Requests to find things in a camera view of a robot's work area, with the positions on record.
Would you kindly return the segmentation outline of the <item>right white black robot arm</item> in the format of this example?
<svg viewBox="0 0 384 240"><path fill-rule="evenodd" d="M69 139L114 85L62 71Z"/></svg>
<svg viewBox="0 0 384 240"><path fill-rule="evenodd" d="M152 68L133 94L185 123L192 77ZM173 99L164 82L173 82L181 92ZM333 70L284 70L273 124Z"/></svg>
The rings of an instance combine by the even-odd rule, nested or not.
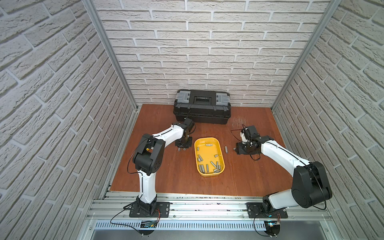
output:
<svg viewBox="0 0 384 240"><path fill-rule="evenodd" d="M333 197L326 169L320 162L310 162L282 147L269 136L261 136L255 126L243 127L241 141L236 143L238 155L265 155L283 167L292 177L289 190L263 197L262 213L288 207L314 207Z"/></svg>

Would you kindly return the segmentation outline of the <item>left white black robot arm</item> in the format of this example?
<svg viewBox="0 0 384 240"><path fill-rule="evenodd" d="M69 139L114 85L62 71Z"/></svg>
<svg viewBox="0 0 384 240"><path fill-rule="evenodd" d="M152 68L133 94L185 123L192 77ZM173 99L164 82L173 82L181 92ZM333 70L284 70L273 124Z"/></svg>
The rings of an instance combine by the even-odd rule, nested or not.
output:
<svg viewBox="0 0 384 240"><path fill-rule="evenodd" d="M144 134L133 154L133 163L140 176L138 205L152 212L157 203L156 172L161 167L165 148L175 143L178 148L192 146L195 123L186 118L182 123L172 124L168 129L153 135Z"/></svg>

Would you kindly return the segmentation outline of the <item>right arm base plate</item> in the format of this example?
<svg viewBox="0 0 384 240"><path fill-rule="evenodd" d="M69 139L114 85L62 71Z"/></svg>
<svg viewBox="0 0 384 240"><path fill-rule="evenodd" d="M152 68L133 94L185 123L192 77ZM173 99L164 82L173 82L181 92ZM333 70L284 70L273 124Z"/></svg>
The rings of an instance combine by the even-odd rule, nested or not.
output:
<svg viewBox="0 0 384 240"><path fill-rule="evenodd" d="M269 204L262 203L246 203L248 216L254 218L273 218L287 219L288 214L286 209L274 209Z"/></svg>

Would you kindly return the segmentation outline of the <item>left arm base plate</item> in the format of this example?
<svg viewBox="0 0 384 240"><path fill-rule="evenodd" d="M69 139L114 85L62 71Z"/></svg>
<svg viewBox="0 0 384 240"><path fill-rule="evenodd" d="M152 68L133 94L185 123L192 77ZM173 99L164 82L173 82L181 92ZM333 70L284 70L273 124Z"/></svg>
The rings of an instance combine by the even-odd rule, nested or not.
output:
<svg viewBox="0 0 384 240"><path fill-rule="evenodd" d="M156 202L146 204L140 201L133 203L130 209L130 218L168 218L170 202Z"/></svg>

